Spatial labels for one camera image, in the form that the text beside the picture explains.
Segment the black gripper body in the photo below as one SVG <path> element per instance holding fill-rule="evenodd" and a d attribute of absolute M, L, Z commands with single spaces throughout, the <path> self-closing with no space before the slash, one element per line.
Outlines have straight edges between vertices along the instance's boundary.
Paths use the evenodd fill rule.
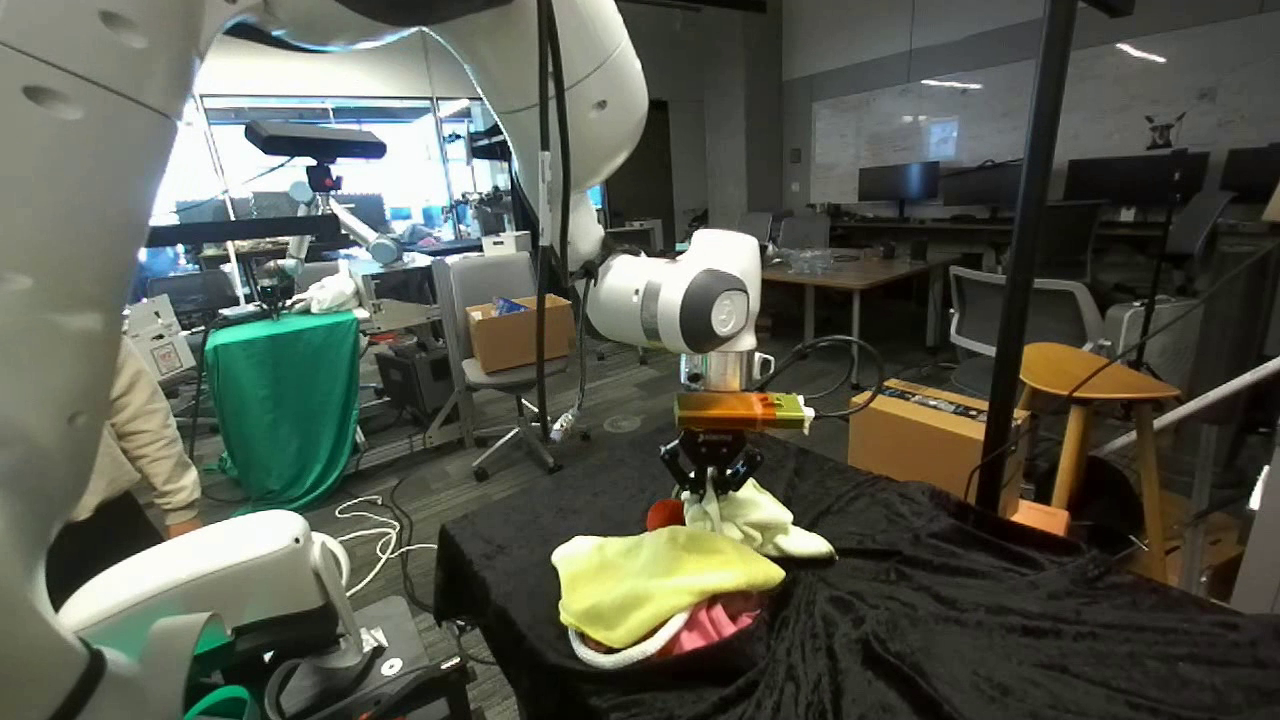
<path fill-rule="evenodd" d="M 759 449 L 740 432 L 678 432 L 661 449 L 661 466 L 678 493 L 729 496 L 756 475 Z"/>

